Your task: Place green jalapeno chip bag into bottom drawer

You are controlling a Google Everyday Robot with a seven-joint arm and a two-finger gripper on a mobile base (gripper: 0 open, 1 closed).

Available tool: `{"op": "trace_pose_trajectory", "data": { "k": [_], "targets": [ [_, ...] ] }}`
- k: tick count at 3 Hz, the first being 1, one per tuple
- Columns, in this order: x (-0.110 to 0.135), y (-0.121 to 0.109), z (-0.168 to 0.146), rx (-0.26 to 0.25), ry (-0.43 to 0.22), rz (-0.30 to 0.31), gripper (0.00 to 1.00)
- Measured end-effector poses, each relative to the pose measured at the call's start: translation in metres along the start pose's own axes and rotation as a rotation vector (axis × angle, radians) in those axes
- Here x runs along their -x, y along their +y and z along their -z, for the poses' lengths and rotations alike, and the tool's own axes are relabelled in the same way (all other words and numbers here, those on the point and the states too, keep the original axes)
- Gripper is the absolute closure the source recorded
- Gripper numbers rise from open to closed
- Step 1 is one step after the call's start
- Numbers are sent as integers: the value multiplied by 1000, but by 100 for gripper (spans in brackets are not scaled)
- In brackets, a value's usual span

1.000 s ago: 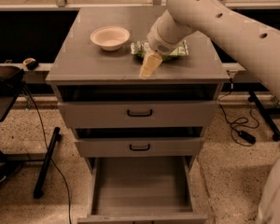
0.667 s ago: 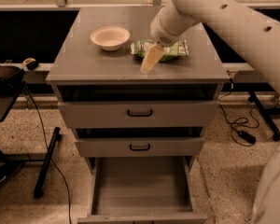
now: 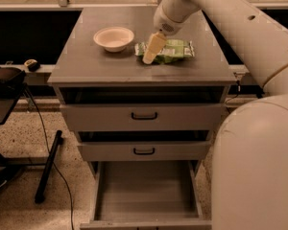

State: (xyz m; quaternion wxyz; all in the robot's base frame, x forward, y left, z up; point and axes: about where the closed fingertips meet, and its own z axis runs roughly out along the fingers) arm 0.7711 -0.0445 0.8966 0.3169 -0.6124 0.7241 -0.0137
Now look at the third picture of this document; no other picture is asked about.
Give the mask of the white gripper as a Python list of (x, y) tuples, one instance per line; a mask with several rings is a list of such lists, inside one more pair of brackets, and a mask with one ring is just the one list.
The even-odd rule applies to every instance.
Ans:
[(175, 35), (182, 26), (182, 23), (172, 21), (159, 5), (154, 15), (154, 27), (157, 33), (150, 35), (142, 61), (145, 64), (151, 64), (165, 46), (166, 35)]

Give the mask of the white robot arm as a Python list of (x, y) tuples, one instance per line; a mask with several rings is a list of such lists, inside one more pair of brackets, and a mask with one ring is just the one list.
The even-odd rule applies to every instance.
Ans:
[(162, 0), (145, 63), (202, 10), (263, 88), (217, 133), (212, 230), (288, 230), (288, 30), (246, 0)]

